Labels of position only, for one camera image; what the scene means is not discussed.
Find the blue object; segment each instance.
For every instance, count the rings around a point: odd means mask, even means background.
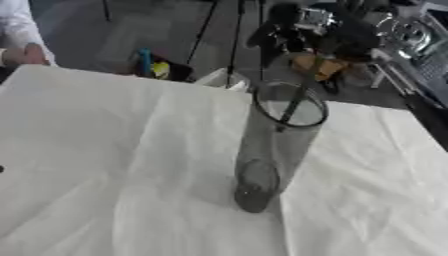
[[[142,74],[146,77],[149,77],[151,75],[151,51],[147,48],[140,49],[138,51],[138,54],[140,55],[140,58],[142,60]]]

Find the table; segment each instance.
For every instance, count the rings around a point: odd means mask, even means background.
[[[0,95],[0,255],[286,255],[233,202],[250,97],[25,66]]]
[[[330,102],[279,205],[252,215],[231,194],[247,95],[38,66],[5,86],[2,256],[448,251],[448,155],[408,111]]]

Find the floor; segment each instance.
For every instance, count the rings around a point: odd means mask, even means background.
[[[149,47],[171,61],[185,63],[203,20],[211,6],[195,0],[109,0],[112,22],[106,22],[101,0],[34,0],[33,14],[49,48],[62,67],[119,73],[135,49]],[[244,45],[258,24],[255,1],[246,2],[238,73],[258,84],[258,51]],[[220,1],[192,66],[196,77],[227,67],[237,18],[237,0]],[[300,81],[280,58],[268,70],[265,81]],[[339,95],[316,90],[328,100],[403,108],[390,84],[369,89],[347,82]]]

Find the person's hand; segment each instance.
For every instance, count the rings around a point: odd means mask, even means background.
[[[25,62],[25,64],[50,65],[45,57],[42,46],[35,43],[29,43],[25,47]]]
[[[28,44],[24,50],[8,48],[1,57],[5,66],[9,68],[16,68],[23,64],[50,64],[45,58],[42,47],[35,43]]]
[[[26,63],[26,56],[23,50],[18,48],[8,48],[2,54],[2,62],[7,68],[16,68]]]

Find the white sleeve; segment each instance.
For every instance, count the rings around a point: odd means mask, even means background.
[[[36,43],[44,48],[47,59],[54,64],[54,55],[45,46],[36,23],[31,15],[28,0],[4,0],[0,23],[8,43],[20,49],[29,43]]]

